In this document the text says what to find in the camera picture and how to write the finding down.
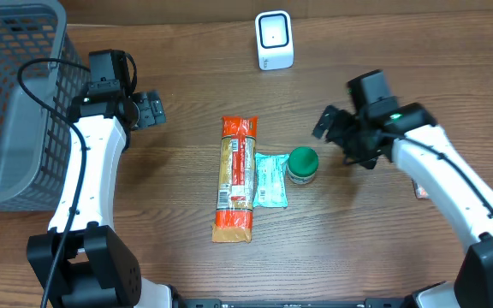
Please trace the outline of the green lidded jar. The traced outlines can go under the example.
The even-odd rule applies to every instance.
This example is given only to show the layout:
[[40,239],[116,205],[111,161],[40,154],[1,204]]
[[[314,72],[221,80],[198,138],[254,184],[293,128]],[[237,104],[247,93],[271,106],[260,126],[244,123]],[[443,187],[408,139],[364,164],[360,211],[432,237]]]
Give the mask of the green lidded jar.
[[318,154],[311,147],[297,147],[291,151],[287,172],[289,179],[295,183],[304,185],[311,182],[318,170]]

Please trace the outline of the small orange snack packet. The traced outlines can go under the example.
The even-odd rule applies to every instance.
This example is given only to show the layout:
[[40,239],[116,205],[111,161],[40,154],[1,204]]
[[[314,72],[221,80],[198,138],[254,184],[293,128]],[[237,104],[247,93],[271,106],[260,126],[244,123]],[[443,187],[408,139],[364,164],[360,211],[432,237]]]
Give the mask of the small orange snack packet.
[[419,185],[416,181],[413,181],[414,195],[417,199],[429,199],[427,191]]

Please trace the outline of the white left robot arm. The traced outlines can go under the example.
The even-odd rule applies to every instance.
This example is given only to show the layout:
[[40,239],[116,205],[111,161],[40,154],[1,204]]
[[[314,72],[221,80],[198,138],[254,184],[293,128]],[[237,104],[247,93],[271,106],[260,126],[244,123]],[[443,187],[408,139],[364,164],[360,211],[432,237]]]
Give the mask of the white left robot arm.
[[143,277],[114,230],[116,174],[130,132],[123,120],[91,115],[74,122],[62,195],[27,259],[54,307],[178,307],[175,290]]

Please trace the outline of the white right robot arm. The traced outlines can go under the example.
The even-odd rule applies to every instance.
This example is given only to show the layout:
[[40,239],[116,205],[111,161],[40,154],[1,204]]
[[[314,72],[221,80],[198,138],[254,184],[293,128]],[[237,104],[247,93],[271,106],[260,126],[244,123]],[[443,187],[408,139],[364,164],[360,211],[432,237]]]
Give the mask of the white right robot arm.
[[455,280],[414,292],[407,307],[493,307],[493,190],[421,104],[377,117],[329,105],[312,134],[339,145],[346,164],[370,168],[386,156],[428,192],[460,239],[465,257]]

